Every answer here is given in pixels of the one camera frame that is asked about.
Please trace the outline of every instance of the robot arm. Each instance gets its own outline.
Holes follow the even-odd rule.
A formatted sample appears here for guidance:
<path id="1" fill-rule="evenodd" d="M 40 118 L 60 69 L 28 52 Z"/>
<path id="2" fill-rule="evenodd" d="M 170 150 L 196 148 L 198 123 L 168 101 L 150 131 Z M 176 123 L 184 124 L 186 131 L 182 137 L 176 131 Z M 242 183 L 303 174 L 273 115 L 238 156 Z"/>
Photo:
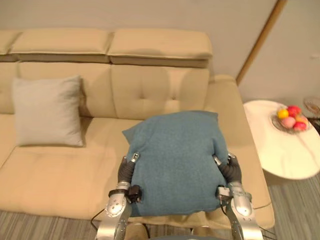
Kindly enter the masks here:
<path id="1" fill-rule="evenodd" d="M 141 191 L 138 186 L 131 187 L 138 153 L 127 162 L 124 157 L 118 172 L 116 189 L 109 192 L 109 201 L 104 211 L 105 216 L 100 223 L 96 240 L 123 240 L 125 238 L 127 221 L 131 215 L 131 203 L 140 201 Z M 221 203 L 226 204 L 233 240 L 263 240 L 262 233 L 256 222 L 255 212 L 251 203 L 251 195 L 244 191 L 241 184 L 241 169 L 235 155 L 229 153 L 229 163 L 224 165 L 213 156 L 222 175 L 227 181 L 227 187 L 220 186 L 216 196 Z"/>
<path id="2" fill-rule="evenodd" d="M 237 157 L 229 153 L 228 165 L 224 165 L 214 155 L 213 159 L 227 181 L 227 187 L 219 186 L 216 196 L 220 203 L 226 204 L 226 216 L 231 224 L 234 240 L 263 240 L 262 232 L 257 224 L 250 193 L 244 191 L 241 184 L 241 169 Z"/>

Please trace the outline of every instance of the round table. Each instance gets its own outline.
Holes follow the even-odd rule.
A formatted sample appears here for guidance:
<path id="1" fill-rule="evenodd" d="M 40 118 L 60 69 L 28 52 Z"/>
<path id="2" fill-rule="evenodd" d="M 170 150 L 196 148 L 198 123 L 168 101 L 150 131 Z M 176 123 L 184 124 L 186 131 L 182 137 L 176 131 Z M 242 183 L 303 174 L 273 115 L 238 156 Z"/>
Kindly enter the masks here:
<path id="1" fill-rule="evenodd" d="M 243 106 L 265 171 L 290 180 L 307 179 L 320 171 L 320 136 L 311 124 L 304 132 L 286 133 L 271 121 L 283 104 L 254 100 Z"/>

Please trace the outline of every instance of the wooden floor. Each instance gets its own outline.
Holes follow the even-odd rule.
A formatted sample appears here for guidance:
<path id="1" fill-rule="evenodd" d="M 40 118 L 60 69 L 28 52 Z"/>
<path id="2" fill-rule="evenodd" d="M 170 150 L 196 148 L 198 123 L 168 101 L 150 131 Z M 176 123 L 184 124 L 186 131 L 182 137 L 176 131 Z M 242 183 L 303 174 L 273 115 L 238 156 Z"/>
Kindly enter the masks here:
<path id="1" fill-rule="evenodd" d="M 269 186 L 269 192 L 276 239 L 320 240 L 320 173 L 307 180 Z M 154 225 L 148 228 L 151 237 L 190 234 L 188 228 Z M 230 238 L 228 231 L 218 232 Z M 0 240 L 94 240 L 95 235 L 87 220 L 0 211 Z"/>

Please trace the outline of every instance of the apple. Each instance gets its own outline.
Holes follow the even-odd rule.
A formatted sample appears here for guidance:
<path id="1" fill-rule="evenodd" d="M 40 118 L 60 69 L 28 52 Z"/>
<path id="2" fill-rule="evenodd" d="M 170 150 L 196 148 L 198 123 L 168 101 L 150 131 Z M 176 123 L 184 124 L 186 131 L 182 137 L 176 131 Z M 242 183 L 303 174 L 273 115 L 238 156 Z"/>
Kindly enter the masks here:
<path id="1" fill-rule="evenodd" d="M 294 125 L 293 125 L 293 129 L 295 130 L 295 131 L 304 131 L 304 130 L 306 130 L 307 129 L 307 124 L 305 124 L 304 122 L 300 122 L 300 121 L 298 121 L 298 122 L 296 122 Z"/>
<path id="2" fill-rule="evenodd" d="M 289 116 L 293 118 L 301 113 L 301 108 L 295 105 L 288 106 L 286 110 L 288 111 Z"/>
<path id="3" fill-rule="evenodd" d="M 295 116 L 295 121 L 308 124 L 308 119 L 302 115 Z"/>
<path id="4" fill-rule="evenodd" d="M 288 116 L 281 119 L 281 125 L 286 129 L 291 129 L 296 124 L 296 120 L 292 116 Z"/>

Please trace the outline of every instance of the white wall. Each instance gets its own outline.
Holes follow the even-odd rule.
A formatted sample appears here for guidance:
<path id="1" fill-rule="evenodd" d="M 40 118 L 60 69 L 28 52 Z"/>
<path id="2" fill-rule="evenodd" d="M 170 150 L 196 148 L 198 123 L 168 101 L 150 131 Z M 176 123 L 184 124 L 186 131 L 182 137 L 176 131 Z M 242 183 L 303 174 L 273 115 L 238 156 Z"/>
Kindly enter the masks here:
<path id="1" fill-rule="evenodd" d="M 0 0 L 0 29 L 178 28 L 207 32 L 214 72 L 234 77 L 276 0 Z"/>
<path id="2" fill-rule="evenodd" d="M 303 107 L 304 97 L 320 97 L 320 0 L 287 2 L 239 88 L 244 101 Z"/>

